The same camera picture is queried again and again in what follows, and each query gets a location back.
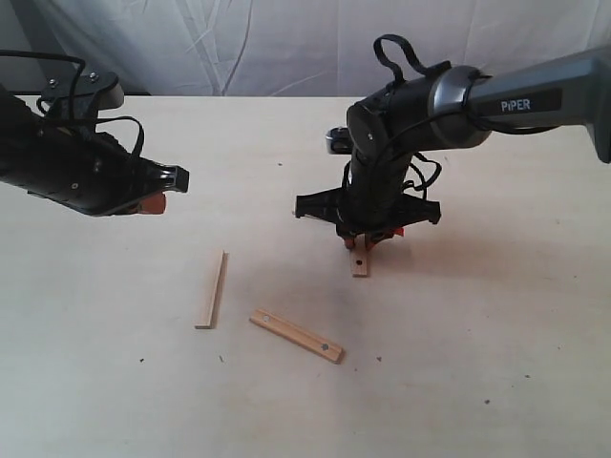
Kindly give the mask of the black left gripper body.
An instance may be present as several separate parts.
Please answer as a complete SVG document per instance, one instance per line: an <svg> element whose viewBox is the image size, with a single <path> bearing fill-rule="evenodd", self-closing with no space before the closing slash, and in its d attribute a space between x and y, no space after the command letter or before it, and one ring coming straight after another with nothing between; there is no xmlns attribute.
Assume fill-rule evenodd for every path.
<svg viewBox="0 0 611 458"><path fill-rule="evenodd" d="M187 192L187 170L142 156L145 133L139 121L131 120L137 138L130 150L113 135L95 130L112 121L30 121L27 192L92 217L129 214L147 198Z"/></svg>

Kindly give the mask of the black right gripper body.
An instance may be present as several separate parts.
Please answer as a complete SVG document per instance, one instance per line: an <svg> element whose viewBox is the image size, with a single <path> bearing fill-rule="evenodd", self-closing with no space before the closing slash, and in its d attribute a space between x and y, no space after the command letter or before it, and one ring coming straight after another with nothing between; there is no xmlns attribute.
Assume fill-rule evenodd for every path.
<svg viewBox="0 0 611 458"><path fill-rule="evenodd" d="M405 181L407 171L401 164L372 170L354 158L346 165L339 187L297 196L294 216L330 223L340 238L393 238L403 236L409 225L438 223L437 201L405 192L411 187L424 193L428 185Z"/></svg>

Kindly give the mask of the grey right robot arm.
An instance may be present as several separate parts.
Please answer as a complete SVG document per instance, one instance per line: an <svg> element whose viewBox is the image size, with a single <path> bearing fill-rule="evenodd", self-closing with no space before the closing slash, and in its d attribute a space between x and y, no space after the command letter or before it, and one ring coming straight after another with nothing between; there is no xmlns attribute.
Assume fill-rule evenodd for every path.
<svg viewBox="0 0 611 458"><path fill-rule="evenodd" d="M408 80L382 49L393 74L383 89L353 103L347 124L327 134L327 149L348 156L339 187L298 196L294 214L335 226L347 248L391 239L406 226L440 220L427 197L431 181L410 180L428 151L468 149L491 133L534 135L561 126L587 129L598 158L610 159L610 50L598 47L490 76L471 66L424 66L401 43L418 73Z"/></svg>

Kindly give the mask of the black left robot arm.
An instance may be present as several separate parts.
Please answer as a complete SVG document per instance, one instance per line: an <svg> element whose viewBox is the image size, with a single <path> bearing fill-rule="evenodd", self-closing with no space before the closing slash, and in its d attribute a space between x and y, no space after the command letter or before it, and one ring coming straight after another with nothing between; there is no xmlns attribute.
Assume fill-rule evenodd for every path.
<svg viewBox="0 0 611 458"><path fill-rule="evenodd" d="M127 150L105 123L101 94L82 95L69 106L67 94L36 114L24 100L1 92L1 180L35 197L90 217L149 211L146 200L186 193L190 174L142 156L144 133Z"/></svg>

